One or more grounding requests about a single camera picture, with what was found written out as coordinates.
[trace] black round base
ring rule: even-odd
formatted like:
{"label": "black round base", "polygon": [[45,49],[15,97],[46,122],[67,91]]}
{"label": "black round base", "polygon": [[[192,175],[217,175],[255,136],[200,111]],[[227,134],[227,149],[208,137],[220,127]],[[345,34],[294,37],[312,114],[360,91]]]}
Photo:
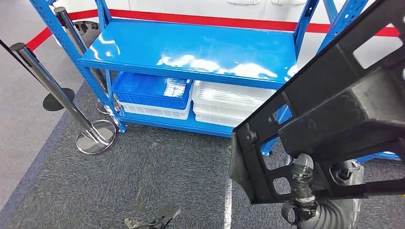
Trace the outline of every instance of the black round base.
{"label": "black round base", "polygon": [[[67,95],[69,100],[73,101],[73,99],[75,98],[75,92],[70,88],[62,88],[62,90]],[[59,101],[57,101],[52,94],[48,94],[44,98],[44,100],[42,102],[42,106],[47,111],[60,111],[60,110],[62,110],[64,108],[62,106],[62,104],[60,104]]]}

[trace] stacked white bins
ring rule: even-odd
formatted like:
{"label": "stacked white bins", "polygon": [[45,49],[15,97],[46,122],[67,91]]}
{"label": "stacked white bins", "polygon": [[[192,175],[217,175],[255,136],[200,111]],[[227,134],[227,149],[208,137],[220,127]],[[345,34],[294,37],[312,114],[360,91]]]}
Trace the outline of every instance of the stacked white bins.
{"label": "stacked white bins", "polygon": [[195,120],[235,127],[275,92],[271,89],[195,81],[192,90]]}

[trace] lower shelf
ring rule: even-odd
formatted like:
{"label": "lower shelf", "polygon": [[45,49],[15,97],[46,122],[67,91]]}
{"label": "lower shelf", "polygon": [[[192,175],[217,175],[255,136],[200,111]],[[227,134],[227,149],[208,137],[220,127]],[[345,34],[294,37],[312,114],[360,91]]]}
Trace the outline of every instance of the lower shelf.
{"label": "lower shelf", "polygon": [[150,125],[221,137],[231,137],[231,132],[233,130],[233,127],[229,126],[197,122],[195,120],[195,114],[192,109],[190,109],[189,117],[186,120],[155,117],[144,114],[133,114],[125,111],[121,111],[119,113],[118,119],[126,123]]}

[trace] red stripe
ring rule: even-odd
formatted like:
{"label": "red stripe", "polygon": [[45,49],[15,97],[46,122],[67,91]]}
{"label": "red stripe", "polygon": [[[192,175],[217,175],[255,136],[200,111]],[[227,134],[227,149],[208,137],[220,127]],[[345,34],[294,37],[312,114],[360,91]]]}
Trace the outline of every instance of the red stripe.
{"label": "red stripe", "polygon": [[97,10],[86,10],[80,12],[69,13],[70,20],[79,20],[83,18],[97,17]]}
{"label": "red stripe", "polygon": [[193,15],[171,14],[171,13],[141,12],[131,10],[110,10],[110,12],[111,15],[115,17],[150,20],[150,21],[166,21],[176,23],[198,24],[198,25],[216,25],[227,27],[284,30],[284,31],[293,31],[296,26],[295,22],[287,22],[287,21],[262,21],[262,20],[249,20],[238,18],[218,18],[218,17],[193,16]]}
{"label": "red stripe", "polygon": [[32,40],[30,40],[27,43],[27,47],[31,50],[34,50],[46,39],[48,39],[48,37],[51,35],[52,35],[51,31],[48,29],[48,27],[46,27],[44,30],[42,30],[38,35],[36,35]]}
{"label": "red stripe", "polygon": [[[263,21],[263,20],[251,20],[251,19],[238,19],[238,18],[219,18],[219,17],[207,17],[207,16],[194,16],[172,13],[153,13],[153,12],[141,12],[132,10],[110,10],[111,15],[114,17],[132,18],[149,21],[166,21],[186,24],[198,24],[198,25],[215,25],[215,26],[227,26],[227,27],[239,27],[239,28],[251,28],[262,30],[281,30],[281,31],[294,31],[297,25],[296,22],[288,21]],[[86,10],[81,12],[69,13],[72,20],[79,20],[84,18],[97,17],[97,10]],[[326,33],[329,29],[329,24],[316,24],[311,23],[308,25],[307,32]],[[27,43],[27,46],[34,50],[41,43],[43,43],[51,32],[48,28],[40,32],[36,37]],[[377,33],[377,36],[385,37],[397,37],[399,32],[396,28],[387,27]]]}

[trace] white plastic bin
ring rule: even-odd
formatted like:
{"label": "white plastic bin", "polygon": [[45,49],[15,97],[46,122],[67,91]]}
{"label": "white plastic bin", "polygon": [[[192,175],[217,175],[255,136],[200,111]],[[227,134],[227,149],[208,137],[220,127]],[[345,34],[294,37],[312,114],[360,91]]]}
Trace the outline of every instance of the white plastic bin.
{"label": "white plastic bin", "polygon": [[122,105],[125,112],[129,113],[186,120],[189,117],[191,99],[192,99],[191,96],[189,96],[186,109],[184,110],[177,110],[158,106],[148,106],[142,104],[130,104],[124,102],[118,103]]}
{"label": "white plastic bin", "polygon": [[275,92],[272,89],[195,81],[193,111],[199,115],[242,122]]}
{"label": "white plastic bin", "polygon": [[226,118],[226,117],[220,117],[220,116],[215,116],[215,115],[209,115],[209,114],[195,114],[195,120],[198,122],[203,122],[203,123],[211,123],[211,124],[217,124],[217,125],[225,125],[225,126],[231,126],[231,127],[236,127],[238,126],[243,120],[236,120],[236,119],[231,119],[231,118]]}

